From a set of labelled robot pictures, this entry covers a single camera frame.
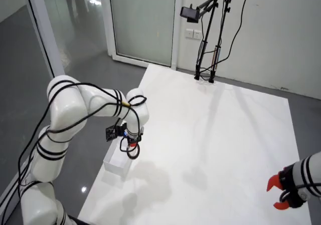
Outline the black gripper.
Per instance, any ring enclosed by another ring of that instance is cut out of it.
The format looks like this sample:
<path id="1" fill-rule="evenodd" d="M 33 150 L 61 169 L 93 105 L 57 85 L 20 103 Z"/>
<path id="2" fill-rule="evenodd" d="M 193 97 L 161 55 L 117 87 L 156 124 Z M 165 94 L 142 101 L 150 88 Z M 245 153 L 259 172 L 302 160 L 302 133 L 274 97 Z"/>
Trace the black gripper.
<path id="1" fill-rule="evenodd" d="M 293 167 L 287 166 L 279 174 L 273 175 L 268 180 L 266 191 L 270 191 L 273 187 L 280 189 L 280 184 L 282 190 L 285 191 L 279 198 L 280 202 L 276 202 L 273 205 L 278 210 L 286 210 L 289 207 L 299 208 L 305 203 L 305 200 L 298 195 L 292 172 Z"/>
<path id="2" fill-rule="evenodd" d="M 138 145 L 138 142 L 141 141 L 141 137 L 144 133 L 144 127 L 141 127 L 140 130 L 137 133 L 130 132 L 127 128 L 125 130 L 127 143 L 130 147 L 136 147 Z"/>

